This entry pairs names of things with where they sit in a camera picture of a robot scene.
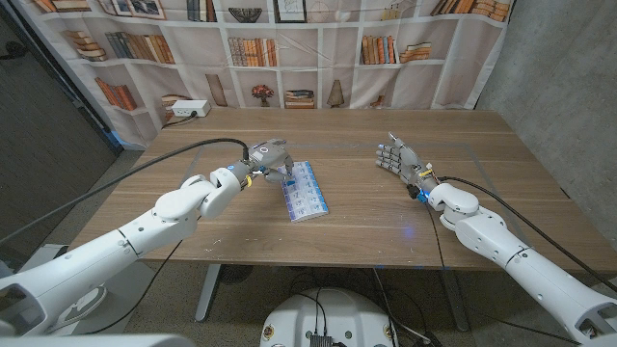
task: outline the table leg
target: table leg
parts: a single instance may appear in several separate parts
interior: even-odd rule
[[[450,303],[452,318],[454,318],[456,329],[460,332],[467,332],[469,330],[469,321],[465,313],[463,297],[461,296],[459,283],[456,281],[456,275],[452,270],[441,270],[441,274],[443,288],[445,289],[447,300]]]
[[[214,301],[214,294],[216,294],[216,286],[220,271],[221,264],[208,265],[205,280],[203,281],[203,288],[201,289],[200,301],[197,304],[197,312],[195,313],[195,320],[198,322],[205,321],[208,316],[210,304]]]

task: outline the robotic hand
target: robotic hand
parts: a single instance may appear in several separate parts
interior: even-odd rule
[[[412,199],[426,202],[426,197],[437,187],[437,180],[431,169],[431,164],[424,165],[417,154],[405,143],[388,133],[391,146],[379,145],[375,164],[398,174],[407,184],[407,190]]]
[[[430,164],[389,133],[392,146],[379,145],[378,166],[407,184],[412,198],[443,211],[442,224],[468,249],[505,270],[566,332],[585,346],[617,346],[617,300],[563,271],[512,234],[495,212],[473,194],[441,183]]]
[[[284,140],[274,139],[254,146],[249,159],[217,169],[209,180],[201,174],[190,177],[124,226],[41,266],[0,279],[0,295],[16,298],[8,308],[0,305],[0,328],[10,326],[15,335],[49,332],[58,316],[93,288],[148,252],[192,235],[196,210],[204,218],[219,216],[258,174],[269,182],[289,179],[293,160],[282,144]],[[286,174],[277,171],[282,164]]]

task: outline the pill blister pack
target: pill blister pack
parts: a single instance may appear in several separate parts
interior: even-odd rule
[[[284,168],[279,168],[279,172],[284,173]],[[291,173],[292,178],[281,183],[291,222],[328,214],[328,206],[324,202],[309,162],[293,163]]]

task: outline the gray wall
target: gray wall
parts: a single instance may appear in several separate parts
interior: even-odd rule
[[[501,114],[617,250],[617,1],[519,0],[477,109]]]

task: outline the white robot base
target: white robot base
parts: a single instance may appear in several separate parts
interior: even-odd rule
[[[317,296],[317,288],[302,294],[311,298]],[[321,288],[319,304],[326,317],[324,334],[324,312],[316,302],[301,295],[294,295],[275,308],[263,324],[260,347],[312,347],[332,346],[339,342],[347,346],[388,347],[392,345],[388,315],[364,296],[340,288]],[[315,337],[315,313],[317,313],[317,334],[330,336],[332,340],[317,344]]]

